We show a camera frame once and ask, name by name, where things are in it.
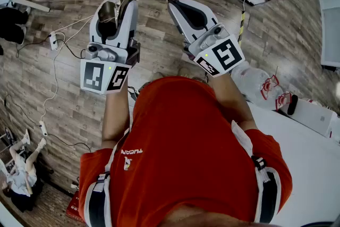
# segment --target extension cord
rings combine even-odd
[[[44,136],[47,136],[48,133],[47,133],[47,129],[46,129],[44,121],[39,121],[39,124],[40,124],[39,127],[41,128],[41,131],[43,132],[42,134]]]
[[[49,42],[51,44],[51,49],[53,51],[56,51],[58,49],[58,43],[57,43],[57,37],[55,35],[55,31],[52,31],[49,35],[50,35]]]

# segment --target floor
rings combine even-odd
[[[49,13],[33,10],[26,43],[37,43],[48,34],[79,19],[93,15],[103,0],[33,0],[51,8]],[[238,36],[242,2],[240,0],[196,0],[208,5],[230,34]],[[136,39],[141,42],[141,61],[129,76],[129,85],[139,88],[153,72],[176,75],[180,67],[190,68],[193,75],[202,71],[181,61],[183,38],[167,11],[167,0],[141,0]],[[266,4],[245,6],[245,30],[242,50],[255,67],[274,74],[286,91],[299,97],[320,101],[340,113],[335,96],[337,73],[323,71],[320,66],[321,18],[318,0],[272,0]],[[83,22],[63,30],[71,37]],[[69,41],[77,56],[89,42],[88,25]],[[35,123],[42,116],[43,102],[56,90],[53,70],[55,52],[49,42],[29,45],[16,58],[15,44],[0,39],[5,55],[0,57],[0,97],[11,94]],[[46,103],[45,121],[49,133],[67,144],[85,142],[92,151],[99,149],[105,96],[80,90],[80,62],[64,48],[55,62],[59,89]],[[11,127],[21,137],[25,128],[31,132],[31,148],[41,138],[40,128],[30,122],[11,101],[8,114],[1,103],[0,128]],[[79,175],[80,156],[85,146],[66,146],[56,138],[48,138],[42,151],[46,165],[54,169],[52,181],[71,191],[70,183]]]
[[[71,197],[45,183],[32,211],[21,213],[13,203],[0,192],[0,201],[24,227],[85,227],[85,223],[66,215]]]

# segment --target white plastic bag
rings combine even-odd
[[[277,110],[290,103],[291,94],[283,94],[275,75],[270,77],[266,71],[251,67],[247,61],[235,67],[231,76],[240,92],[261,108]]]

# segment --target red object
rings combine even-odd
[[[79,191],[77,191],[66,209],[66,215],[77,221],[85,222],[79,215]]]
[[[280,207],[292,191],[292,177],[279,144],[259,130],[246,134],[255,156],[274,167],[282,183]],[[81,157],[80,215],[86,192],[104,172],[112,149]],[[254,163],[204,83],[167,77],[147,85],[138,97],[132,130],[111,166],[113,226],[156,227],[171,210],[193,205],[253,221],[258,199]]]
[[[292,93],[291,92],[283,93],[275,100],[276,110],[278,111],[283,105],[290,103],[292,103]]]
[[[271,91],[273,87],[276,87],[278,85],[279,85],[279,82],[275,75],[273,75],[271,78],[266,79],[266,81],[262,84],[262,88],[261,88],[262,97],[265,100],[267,100],[268,92]]]

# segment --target shoulder strap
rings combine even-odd
[[[129,134],[130,129],[124,133],[124,137]],[[91,184],[87,190],[84,217],[89,227],[112,227],[111,221],[111,204],[110,204],[110,169],[117,151],[118,143],[114,146],[110,159],[105,165],[105,172],[98,176],[96,182]]]
[[[255,174],[259,189],[254,222],[269,223],[278,213],[281,199],[281,181],[277,171],[267,167],[262,157],[253,155],[253,144],[249,136],[232,121],[232,132],[255,165]]]

